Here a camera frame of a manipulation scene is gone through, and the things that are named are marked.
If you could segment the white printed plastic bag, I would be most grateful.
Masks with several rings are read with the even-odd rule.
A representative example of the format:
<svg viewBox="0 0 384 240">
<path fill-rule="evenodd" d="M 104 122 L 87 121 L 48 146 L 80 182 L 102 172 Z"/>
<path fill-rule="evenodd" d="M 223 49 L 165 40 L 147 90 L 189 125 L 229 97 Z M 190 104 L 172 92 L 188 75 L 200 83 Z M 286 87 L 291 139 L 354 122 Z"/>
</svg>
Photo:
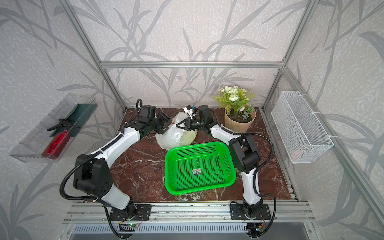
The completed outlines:
<svg viewBox="0 0 384 240">
<path fill-rule="evenodd" d="M 176 147 L 189 146 L 195 140 L 198 131 L 186 131 L 176 127 L 188 117 L 186 113 L 179 112 L 169 124 L 168 130 L 164 134 L 155 134 L 158 145 L 164 150 L 171 150 Z"/>
</svg>

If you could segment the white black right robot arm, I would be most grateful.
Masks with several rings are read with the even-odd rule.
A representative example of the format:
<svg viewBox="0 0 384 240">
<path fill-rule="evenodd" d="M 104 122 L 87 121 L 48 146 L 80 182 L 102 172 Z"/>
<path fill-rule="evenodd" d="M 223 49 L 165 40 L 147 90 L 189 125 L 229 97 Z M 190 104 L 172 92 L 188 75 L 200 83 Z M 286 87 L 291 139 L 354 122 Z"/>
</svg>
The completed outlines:
<svg viewBox="0 0 384 240">
<path fill-rule="evenodd" d="M 229 147 L 229 152 L 236 170 L 241 172 L 243 182 L 243 209 L 248 218 L 254 219 L 262 208 L 258 182 L 258 167 L 261 154 L 250 135 L 234 133 L 214 120 L 192 120 L 187 118 L 176 124 L 186 131 L 205 131 Z"/>
</svg>

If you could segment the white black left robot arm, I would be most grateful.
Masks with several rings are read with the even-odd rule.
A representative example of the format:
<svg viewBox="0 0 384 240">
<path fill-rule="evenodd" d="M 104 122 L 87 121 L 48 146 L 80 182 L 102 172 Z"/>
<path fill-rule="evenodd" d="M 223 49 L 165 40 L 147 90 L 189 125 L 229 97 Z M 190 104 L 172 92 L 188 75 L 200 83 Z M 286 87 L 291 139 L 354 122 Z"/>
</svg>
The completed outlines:
<svg viewBox="0 0 384 240">
<path fill-rule="evenodd" d="M 129 147 L 150 132 L 164 134 L 171 120 L 170 116 L 160 113 L 153 119 L 138 118 L 125 123 L 122 132 L 99 149 L 100 154 L 75 170 L 74 188 L 95 197 L 96 202 L 127 212 L 133 201 L 114 185 L 110 168 Z"/>
</svg>

